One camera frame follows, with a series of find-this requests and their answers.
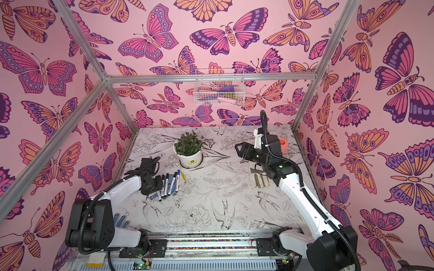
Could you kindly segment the white marker blue tip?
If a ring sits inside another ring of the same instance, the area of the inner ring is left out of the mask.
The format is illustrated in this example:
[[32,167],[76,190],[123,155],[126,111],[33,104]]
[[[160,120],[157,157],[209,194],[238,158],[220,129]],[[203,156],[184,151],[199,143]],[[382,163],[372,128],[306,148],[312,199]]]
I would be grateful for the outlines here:
[[174,188],[173,192],[174,194],[177,194],[179,191],[179,181],[180,181],[180,170],[177,170],[177,173],[174,176]]

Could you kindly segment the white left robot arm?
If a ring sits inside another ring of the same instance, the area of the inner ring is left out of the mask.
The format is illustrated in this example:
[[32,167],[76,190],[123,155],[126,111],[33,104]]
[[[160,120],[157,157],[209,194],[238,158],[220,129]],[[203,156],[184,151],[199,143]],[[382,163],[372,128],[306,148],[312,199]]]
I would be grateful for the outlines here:
[[116,228],[115,209],[135,192],[148,196],[163,188],[158,174],[160,157],[143,158],[136,169],[124,178],[89,199],[77,199],[72,206],[66,231],[65,244],[76,248],[82,255],[100,251],[149,251],[145,230]]

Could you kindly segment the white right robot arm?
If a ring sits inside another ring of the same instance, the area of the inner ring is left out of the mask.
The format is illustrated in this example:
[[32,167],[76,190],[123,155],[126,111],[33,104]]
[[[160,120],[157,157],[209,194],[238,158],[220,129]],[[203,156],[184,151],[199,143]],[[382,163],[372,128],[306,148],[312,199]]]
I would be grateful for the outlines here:
[[351,226],[344,227],[316,199],[305,185],[298,164],[283,157],[278,136],[266,128],[256,129],[254,136],[254,144],[236,144],[238,156],[262,167],[266,176],[293,202],[309,230],[281,231],[277,236],[278,247],[307,258],[315,271],[359,271],[356,231]]

